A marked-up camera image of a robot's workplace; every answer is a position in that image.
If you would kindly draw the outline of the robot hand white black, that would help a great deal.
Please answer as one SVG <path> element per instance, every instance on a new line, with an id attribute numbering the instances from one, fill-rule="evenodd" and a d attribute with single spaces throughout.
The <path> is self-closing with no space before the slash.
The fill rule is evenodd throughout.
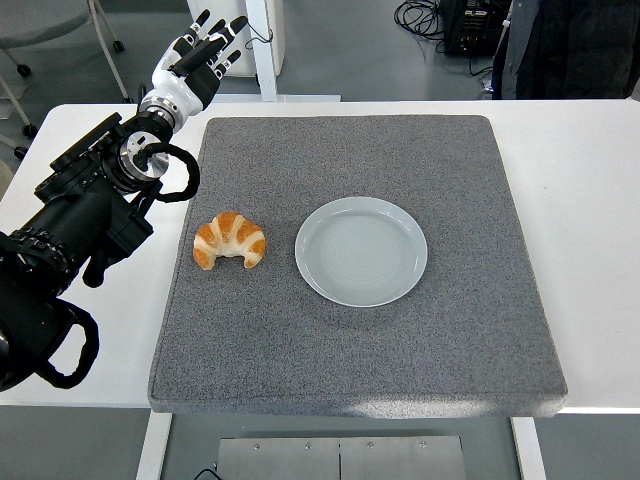
<path id="1" fill-rule="evenodd" d="M 153 88 L 146 96 L 170 102 L 185 117 L 208 107 L 222 78 L 241 56 L 240 51 L 228 49 L 248 25 L 248 18 L 220 19 L 207 29 L 209 17 L 210 11 L 203 10 L 170 44 L 152 73 Z"/>

